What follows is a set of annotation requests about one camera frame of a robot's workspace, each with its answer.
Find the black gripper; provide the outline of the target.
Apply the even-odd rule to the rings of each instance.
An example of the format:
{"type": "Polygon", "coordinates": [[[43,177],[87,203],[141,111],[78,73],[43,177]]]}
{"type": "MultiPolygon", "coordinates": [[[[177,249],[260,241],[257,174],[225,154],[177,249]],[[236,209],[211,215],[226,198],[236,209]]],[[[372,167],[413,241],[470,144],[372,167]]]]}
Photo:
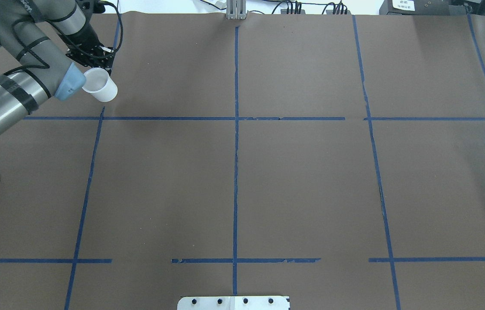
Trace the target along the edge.
{"type": "Polygon", "coordinates": [[[83,67],[111,69],[115,51],[105,47],[92,26],[83,26],[75,34],[65,35],[66,56],[83,67]]]}

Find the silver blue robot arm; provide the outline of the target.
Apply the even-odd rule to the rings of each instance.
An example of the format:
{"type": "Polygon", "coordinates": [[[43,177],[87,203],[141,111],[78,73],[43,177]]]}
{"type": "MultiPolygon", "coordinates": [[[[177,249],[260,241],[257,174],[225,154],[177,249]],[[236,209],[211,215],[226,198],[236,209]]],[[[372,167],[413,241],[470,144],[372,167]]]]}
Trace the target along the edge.
{"type": "Polygon", "coordinates": [[[91,20],[108,0],[0,0],[0,49],[16,66],[0,73],[0,135],[50,99],[69,100],[88,85],[81,67],[106,76],[120,51],[99,39],[91,20]]]}

